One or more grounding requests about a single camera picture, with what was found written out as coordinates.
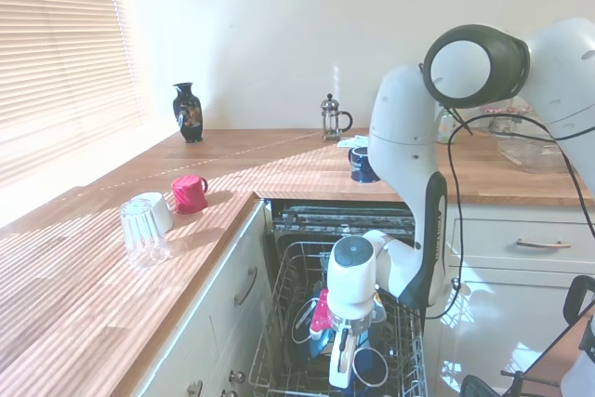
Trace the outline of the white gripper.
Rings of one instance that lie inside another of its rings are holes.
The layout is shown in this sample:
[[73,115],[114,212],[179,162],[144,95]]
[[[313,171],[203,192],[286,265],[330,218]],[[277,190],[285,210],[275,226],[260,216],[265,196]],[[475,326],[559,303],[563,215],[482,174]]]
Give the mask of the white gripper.
[[357,337],[350,327],[344,326],[336,332],[329,363],[329,384],[331,386],[346,389],[350,385],[356,345]]

